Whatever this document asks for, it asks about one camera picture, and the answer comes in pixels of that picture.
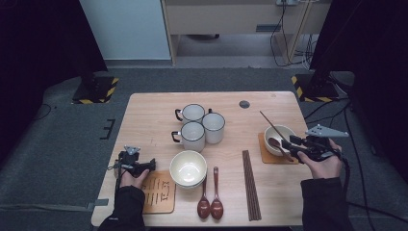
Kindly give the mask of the white partition panel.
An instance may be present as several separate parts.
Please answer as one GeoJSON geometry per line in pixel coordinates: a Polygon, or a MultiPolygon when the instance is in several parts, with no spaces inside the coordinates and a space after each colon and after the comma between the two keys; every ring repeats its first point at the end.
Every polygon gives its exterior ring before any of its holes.
{"type": "Polygon", "coordinates": [[[80,0],[107,61],[169,60],[161,0],[80,0]]]}

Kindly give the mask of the dark round object under desk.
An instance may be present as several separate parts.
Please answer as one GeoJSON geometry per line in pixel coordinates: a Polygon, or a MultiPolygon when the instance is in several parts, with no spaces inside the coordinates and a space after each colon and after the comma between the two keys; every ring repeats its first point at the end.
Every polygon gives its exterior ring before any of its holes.
{"type": "Polygon", "coordinates": [[[187,35],[189,39],[194,39],[194,40],[213,40],[213,39],[219,39],[219,34],[215,35],[187,35]]]}

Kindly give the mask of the black curtain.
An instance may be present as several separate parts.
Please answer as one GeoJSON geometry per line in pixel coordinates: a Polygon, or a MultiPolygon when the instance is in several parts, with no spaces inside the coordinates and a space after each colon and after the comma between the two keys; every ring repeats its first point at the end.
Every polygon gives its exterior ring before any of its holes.
{"type": "Polygon", "coordinates": [[[46,89],[106,69],[80,0],[0,0],[0,163],[46,89]]]}
{"type": "Polygon", "coordinates": [[[354,74],[374,150],[408,179],[408,0],[332,0],[311,68],[354,74]]]}

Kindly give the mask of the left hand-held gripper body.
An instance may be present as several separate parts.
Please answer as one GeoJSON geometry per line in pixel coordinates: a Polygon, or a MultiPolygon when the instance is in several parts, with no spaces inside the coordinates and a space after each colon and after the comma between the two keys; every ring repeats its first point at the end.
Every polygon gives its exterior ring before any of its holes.
{"type": "Polygon", "coordinates": [[[139,147],[125,145],[124,150],[118,154],[117,164],[129,170],[132,175],[140,175],[139,155],[139,147]]]}

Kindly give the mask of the person's left hand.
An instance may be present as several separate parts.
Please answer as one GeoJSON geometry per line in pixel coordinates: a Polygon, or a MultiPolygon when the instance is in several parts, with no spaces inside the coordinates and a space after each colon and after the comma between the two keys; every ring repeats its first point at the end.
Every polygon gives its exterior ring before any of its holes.
{"type": "Polygon", "coordinates": [[[149,170],[144,171],[139,177],[134,177],[129,171],[124,170],[119,174],[119,186],[123,187],[135,187],[140,189],[144,179],[148,176],[149,170]]]}

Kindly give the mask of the carved wooden coaster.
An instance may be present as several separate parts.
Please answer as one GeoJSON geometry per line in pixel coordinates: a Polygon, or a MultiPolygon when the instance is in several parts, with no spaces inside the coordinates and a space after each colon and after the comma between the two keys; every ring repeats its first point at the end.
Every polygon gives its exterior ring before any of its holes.
{"type": "Polygon", "coordinates": [[[293,158],[292,161],[289,161],[283,156],[276,156],[276,155],[271,154],[267,150],[267,147],[265,145],[263,133],[258,134],[258,140],[259,140],[259,145],[260,145],[261,157],[262,157],[262,161],[264,164],[278,164],[278,165],[297,165],[298,164],[298,160],[296,158],[293,158]]]}
{"type": "Polygon", "coordinates": [[[145,194],[145,214],[168,214],[174,210],[176,185],[167,170],[151,172],[141,189],[145,194]]]}

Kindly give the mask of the person's right hand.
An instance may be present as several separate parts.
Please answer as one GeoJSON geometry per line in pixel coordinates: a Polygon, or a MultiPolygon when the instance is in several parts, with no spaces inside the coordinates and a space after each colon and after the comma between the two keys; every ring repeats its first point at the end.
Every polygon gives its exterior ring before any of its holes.
{"type": "Polygon", "coordinates": [[[341,174],[342,161],[336,156],[331,156],[324,161],[315,162],[311,160],[305,153],[298,151],[298,157],[312,173],[314,179],[330,179],[337,178],[341,174]]]}

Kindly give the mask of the cream ceramic bowl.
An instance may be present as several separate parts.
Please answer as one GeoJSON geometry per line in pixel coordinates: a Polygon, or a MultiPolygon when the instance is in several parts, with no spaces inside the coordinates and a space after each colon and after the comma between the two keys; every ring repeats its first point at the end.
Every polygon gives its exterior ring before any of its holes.
{"type": "MultiPolygon", "coordinates": [[[[294,131],[293,131],[292,129],[290,129],[289,127],[287,127],[287,126],[284,126],[284,125],[276,125],[276,128],[282,133],[282,135],[283,135],[287,140],[290,139],[290,135],[293,135],[293,134],[294,134],[294,131]]],[[[273,147],[273,146],[270,146],[270,145],[268,144],[268,139],[269,139],[269,138],[275,138],[276,140],[278,140],[278,141],[280,142],[280,146],[282,147],[282,144],[281,144],[282,139],[280,138],[280,136],[275,132],[275,130],[274,130],[271,126],[269,126],[269,127],[265,130],[265,132],[264,132],[264,142],[265,142],[265,145],[266,145],[266,147],[267,147],[267,150],[268,150],[271,154],[276,155],[276,156],[282,156],[282,154],[281,154],[281,152],[280,152],[280,150],[279,150],[278,148],[273,147]]]]}
{"type": "Polygon", "coordinates": [[[182,188],[194,188],[201,184],[207,175],[207,169],[205,158],[192,150],[176,154],[169,165],[172,180],[182,188]]]}
{"type": "Polygon", "coordinates": [[[199,182],[175,182],[175,184],[182,189],[194,189],[202,185],[203,181],[204,180],[199,182]]]}

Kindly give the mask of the single brown wooden chopstick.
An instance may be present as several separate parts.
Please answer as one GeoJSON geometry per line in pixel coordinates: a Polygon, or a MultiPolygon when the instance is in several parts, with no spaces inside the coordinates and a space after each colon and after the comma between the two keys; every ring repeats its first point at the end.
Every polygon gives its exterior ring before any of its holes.
{"type": "Polygon", "coordinates": [[[288,141],[283,135],[282,135],[282,133],[276,128],[276,126],[267,118],[267,116],[262,112],[262,111],[260,111],[260,114],[263,116],[263,118],[269,123],[269,125],[275,130],[275,132],[280,136],[280,138],[283,140],[283,141],[288,141]]]}

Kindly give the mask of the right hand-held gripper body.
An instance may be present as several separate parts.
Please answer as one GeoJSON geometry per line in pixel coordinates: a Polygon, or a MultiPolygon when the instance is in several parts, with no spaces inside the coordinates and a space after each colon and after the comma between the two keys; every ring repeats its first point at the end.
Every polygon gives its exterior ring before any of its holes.
{"type": "Polygon", "coordinates": [[[347,132],[338,131],[320,124],[308,129],[306,138],[301,141],[301,144],[306,147],[304,153],[313,161],[321,162],[331,156],[342,156],[340,149],[332,147],[331,138],[347,138],[347,132]]]}

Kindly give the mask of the grey tape strip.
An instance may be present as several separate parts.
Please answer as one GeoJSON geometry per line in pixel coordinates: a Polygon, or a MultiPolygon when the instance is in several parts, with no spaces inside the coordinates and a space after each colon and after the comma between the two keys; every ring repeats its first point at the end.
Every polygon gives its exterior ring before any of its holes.
{"type": "Polygon", "coordinates": [[[88,210],[93,211],[95,207],[98,207],[98,206],[107,206],[108,203],[109,203],[109,199],[108,199],[108,198],[96,199],[96,200],[93,201],[93,202],[89,202],[89,203],[86,205],[86,208],[87,208],[88,210]]]}

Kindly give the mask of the hazard striped stand base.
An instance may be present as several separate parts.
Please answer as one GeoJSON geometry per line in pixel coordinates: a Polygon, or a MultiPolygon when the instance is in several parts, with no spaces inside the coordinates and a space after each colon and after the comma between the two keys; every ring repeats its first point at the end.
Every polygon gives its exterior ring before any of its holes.
{"type": "Polygon", "coordinates": [[[118,78],[96,77],[92,85],[81,83],[72,97],[73,104],[107,103],[115,92],[118,78]]]}
{"type": "Polygon", "coordinates": [[[291,80],[302,102],[330,102],[339,99],[334,84],[315,74],[296,74],[291,80]]]}

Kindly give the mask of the beige wooden desk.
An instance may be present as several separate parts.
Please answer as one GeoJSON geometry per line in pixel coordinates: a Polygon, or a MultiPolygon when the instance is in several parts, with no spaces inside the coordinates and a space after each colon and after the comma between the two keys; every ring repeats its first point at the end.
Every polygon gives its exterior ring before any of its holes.
{"type": "Polygon", "coordinates": [[[280,24],[272,33],[290,64],[303,35],[317,35],[333,0],[299,0],[277,6],[276,0],[161,0],[170,57],[177,57],[184,35],[256,34],[258,24],[280,24]]]}

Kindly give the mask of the row of dark brown chopsticks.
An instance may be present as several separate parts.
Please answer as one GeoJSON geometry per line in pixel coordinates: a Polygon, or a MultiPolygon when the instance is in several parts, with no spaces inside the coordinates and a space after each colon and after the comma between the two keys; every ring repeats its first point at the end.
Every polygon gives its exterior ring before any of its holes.
{"type": "Polygon", "coordinates": [[[252,171],[252,164],[248,150],[242,152],[243,172],[246,190],[246,201],[248,210],[248,219],[261,220],[261,209],[258,200],[258,194],[255,185],[255,179],[252,171]]]}

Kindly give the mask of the red-brown wooden spoon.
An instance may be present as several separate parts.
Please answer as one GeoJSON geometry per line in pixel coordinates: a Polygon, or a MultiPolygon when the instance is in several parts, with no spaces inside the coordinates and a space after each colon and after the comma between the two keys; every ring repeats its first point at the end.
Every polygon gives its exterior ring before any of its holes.
{"type": "Polygon", "coordinates": [[[207,218],[210,213],[211,213],[211,205],[210,202],[206,196],[206,184],[207,184],[207,178],[204,178],[202,182],[202,195],[200,200],[197,203],[197,214],[200,218],[207,218]]]}
{"type": "Polygon", "coordinates": [[[211,203],[211,215],[214,219],[220,220],[223,217],[223,204],[218,194],[218,167],[214,167],[215,197],[211,203]]]}
{"type": "Polygon", "coordinates": [[[268,144],[269,144],[270,146],[273,146],[273,147],[278,148],[278,149],[280,150],[282,156],[283,156],[287,161],[289,161],[289,162],[292,162],[292,161],[293,161],[293,159],[291,158],[291,156],[290,156],[288,153],[286,153],[286,152],[283,150],[283,148],[280,146],[280,142],[279,142],[278,140],[276,140],[275,138],[269,138],[269,139],[268,139],[268,144]]]}

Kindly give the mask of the white enamel mug black rim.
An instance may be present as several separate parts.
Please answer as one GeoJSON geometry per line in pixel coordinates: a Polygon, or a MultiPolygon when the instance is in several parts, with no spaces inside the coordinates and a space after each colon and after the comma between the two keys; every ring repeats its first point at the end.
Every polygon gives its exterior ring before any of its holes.
{"type": "Polygon", "coordinates": [[[191,121],[179,131],[171,133],[174,142],[181,143],[186,150],[201,152],[205,147],[205,130],[201,123],[191,121]]]}
{"type": "Polygon", "coordinates": [[[206,142],[216,144],[224,137],[225,118],[223,115],[214,112],[212,109],[204,115],[202,125],[205,129],[206,142]]]}
{"type": "Polygon", "coordinates": [[[176,109],[174,113],[176,118],[183,123],[200,122],[205,115],[205,109],[199,104],[189,104],[183,109],[176,109]]]}

